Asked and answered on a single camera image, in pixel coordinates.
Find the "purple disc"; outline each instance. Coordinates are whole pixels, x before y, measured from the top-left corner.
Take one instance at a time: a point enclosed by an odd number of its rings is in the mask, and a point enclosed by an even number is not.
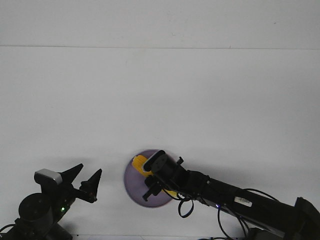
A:
[[[154,153],[158,150],[146,150],[142,151],[138,155],[142,155],[147,159],[150,158]],[[161,207],[172,199],[165,192],[161,191],[157,196],[150,195],[148,197],[148,201],[143,199],[143,195],[149,190],[145,184],[145,177],[141,175],[133,166],[132,161],[134,158],[130,160],[128,165],[125,168],[123,181],[125,190],[128,193],[129,197],[136,202],[137,204],[146,207],[146,208],[158,208]]]

